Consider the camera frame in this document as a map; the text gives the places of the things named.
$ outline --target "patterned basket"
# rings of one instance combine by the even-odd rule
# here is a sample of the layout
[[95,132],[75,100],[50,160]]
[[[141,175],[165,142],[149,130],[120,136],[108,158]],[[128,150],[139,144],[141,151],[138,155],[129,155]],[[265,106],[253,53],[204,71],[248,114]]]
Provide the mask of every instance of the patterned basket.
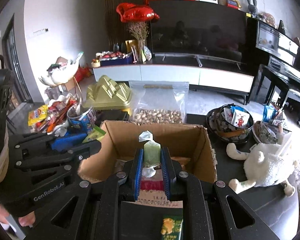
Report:
[[219,108],[212,109],[207,114],[207,127],[210,132],[215,133],[221,140],[228,143],[241,144],[247,142],[253,127],[253,118],[249,117],[249,127],[239,128],[229,123],[222,115],[224,108],[230,108],[235,104],[227,104]]

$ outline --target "stuffed rabbit toy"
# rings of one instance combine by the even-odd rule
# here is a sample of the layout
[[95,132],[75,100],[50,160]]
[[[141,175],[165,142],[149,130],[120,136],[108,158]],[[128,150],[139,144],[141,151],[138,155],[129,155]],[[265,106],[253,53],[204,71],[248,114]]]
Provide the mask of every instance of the stuffed rabbit toy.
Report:
[[252,0],[253,4],[251,4],[251,0],[248,1],[248,10],[251,14],[252,18],[256,18],[258,14],[258,8],[257,8],[257,0]]
[[235,144],[229,143],[226,149],[227,155],[235,160],[245,160],[243,168],[248,180],[239,182],[231,179],[229,187],[237,194],[251,187],[267,187],[283,184],[284,193],[291,197],[296,189],[288,182],[288,177],[298,166],[292,153],[278,156],[279,144],[259,143],[250,153],[240,152]]

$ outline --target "vase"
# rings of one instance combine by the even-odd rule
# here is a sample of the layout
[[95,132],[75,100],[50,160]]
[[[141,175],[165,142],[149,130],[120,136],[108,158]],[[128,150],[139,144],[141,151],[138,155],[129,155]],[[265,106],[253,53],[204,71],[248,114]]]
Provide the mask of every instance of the vase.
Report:
[[145,47],[145,40],[138,40],[138,54],[139,54],[139,61],[145,62],[146,57],[144,53],[144,47]]

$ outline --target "door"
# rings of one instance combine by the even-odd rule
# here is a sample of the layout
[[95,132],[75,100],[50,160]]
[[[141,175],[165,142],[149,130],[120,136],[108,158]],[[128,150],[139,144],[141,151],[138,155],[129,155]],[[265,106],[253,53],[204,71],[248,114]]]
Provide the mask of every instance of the door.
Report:
[[5,59],[5,68],[10,69],[15,75],[11,102],[15,107],[17,107],[23,102],[32,102],[32,98],[22,75],[21,66],[17,54],[13,22],[14,21],[12,18],[2,38],[2,48],[3,56]]

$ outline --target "human hand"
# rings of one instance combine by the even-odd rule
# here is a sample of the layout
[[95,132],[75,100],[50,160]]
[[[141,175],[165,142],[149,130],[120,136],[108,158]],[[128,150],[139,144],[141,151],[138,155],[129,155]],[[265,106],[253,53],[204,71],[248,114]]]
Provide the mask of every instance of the human hand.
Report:
[[[4,224],[9,224],[6,220],[6,217],[8,217],[9,215],[9,212],[4,208],[3,205],[0,204],[0,222]],[[30,214],[27,214],[24,217],[18,218],[18,221],[22,227],[33,225],[35,222],[34,212],[31,212]]]

